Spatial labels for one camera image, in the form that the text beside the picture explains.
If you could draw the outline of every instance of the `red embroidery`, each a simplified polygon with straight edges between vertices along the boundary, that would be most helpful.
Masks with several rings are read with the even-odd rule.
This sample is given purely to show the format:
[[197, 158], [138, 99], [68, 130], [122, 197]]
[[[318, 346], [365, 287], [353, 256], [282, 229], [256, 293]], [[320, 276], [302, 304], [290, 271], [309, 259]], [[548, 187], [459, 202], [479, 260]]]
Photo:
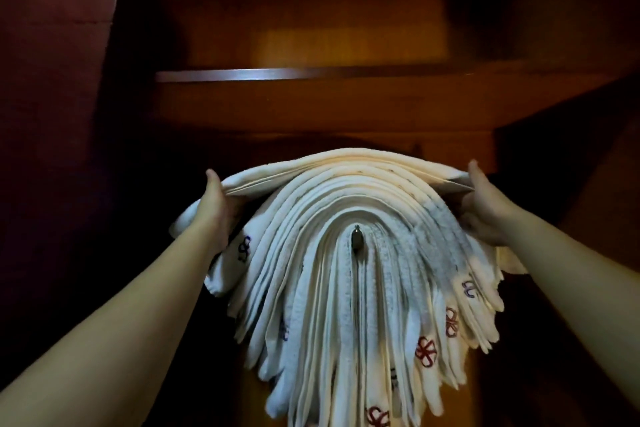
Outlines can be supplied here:
[[458, 312], [452, 307], [447, 307], [447, 326], [445, 331], [449, 338], [458, 336]]
[[422, 366], [425, 368], [431, 368], [438, 356], [436, 351], [436, 345], [433, 339], [427, 339], [424, 336], [420, 336], [418, 340], [418, 347], [415, 349], [415, 357], [420, 360]]
[[475, 299], [476, 296], [471, 293], [471, 291], [476, 290], [476, 284], [474, 284], [473, 280], [465, 280], [462, 283], [462, 288], [465, 289], [465, 295], [470, 299]]
[[370, 407], [370, 409], [364, 409], [364, 413], [367, 416], [367, 423], [375, 427], [389, 427], [389, 411], [383, 412], [380, 407]]

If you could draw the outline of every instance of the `right hand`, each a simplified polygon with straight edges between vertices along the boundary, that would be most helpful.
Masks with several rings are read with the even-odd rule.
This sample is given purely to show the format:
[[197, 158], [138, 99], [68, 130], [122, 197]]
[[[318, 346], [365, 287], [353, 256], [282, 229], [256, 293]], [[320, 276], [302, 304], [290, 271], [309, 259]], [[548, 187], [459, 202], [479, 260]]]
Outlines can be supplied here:
[[475, 160], [469, 162], [474, 190], [462, 198], [460, 225], [489, 245], [506, 245], [503, 229], [520, 210], [489, 182]]

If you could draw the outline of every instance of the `white cloth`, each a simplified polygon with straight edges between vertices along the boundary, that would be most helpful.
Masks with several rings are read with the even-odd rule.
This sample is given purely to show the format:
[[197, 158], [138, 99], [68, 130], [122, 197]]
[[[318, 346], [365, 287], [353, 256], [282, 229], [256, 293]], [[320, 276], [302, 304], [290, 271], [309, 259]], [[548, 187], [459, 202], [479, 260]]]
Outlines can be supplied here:
[[[247, 367], [275, 380], [266, 410], [289, 425], [420, 425], [442, 414], [440, 384], [466, 381], [468, 347], [498, 340], [497, 262], [515, 256], [467, 236], [440, 195], [466, 173], [371, 149], [254, 167], [229, 195], [273, 191], [214, 262], [205, 285], [234, 289]], [[198, 202], [172, 225], [176, 237]], [[355, 253], [358, 225], [364, 247]]]

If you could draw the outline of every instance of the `white towel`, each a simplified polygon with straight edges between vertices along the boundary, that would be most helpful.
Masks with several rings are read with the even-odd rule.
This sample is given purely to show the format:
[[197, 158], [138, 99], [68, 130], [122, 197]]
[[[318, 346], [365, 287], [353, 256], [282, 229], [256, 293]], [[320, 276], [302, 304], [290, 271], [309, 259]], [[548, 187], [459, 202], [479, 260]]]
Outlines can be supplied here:
[[[274, 380], [272, 417], [290, 426], [420, 425], [443, 413], [440, 384], [466, 381], [468, 347], [498, 340], [499, 261], [442, 201], [466, 172], [391, 152], [338, 149], [261, 165], [223, 181], [228, 195], [272, 192], [205, 278], [234, 289], [246, 366]], [[176, 237], [198, 202], [172, 225]], [[356, 225], [364, 236], [357, 253]]]

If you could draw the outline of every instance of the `person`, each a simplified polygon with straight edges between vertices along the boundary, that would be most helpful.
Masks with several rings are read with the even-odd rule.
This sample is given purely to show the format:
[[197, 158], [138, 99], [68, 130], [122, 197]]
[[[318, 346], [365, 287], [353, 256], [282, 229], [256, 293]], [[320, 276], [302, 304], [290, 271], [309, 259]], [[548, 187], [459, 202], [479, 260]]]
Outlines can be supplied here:
[[[472, 161], [461, 222], [508, 245], [620, 391], [640, 407], [640, 274], [511, 202]], [[147, 269], [0, 394], [4, 425], [139, 426], [147, 417], [237, 203], [207, 170], [188, 228]]]

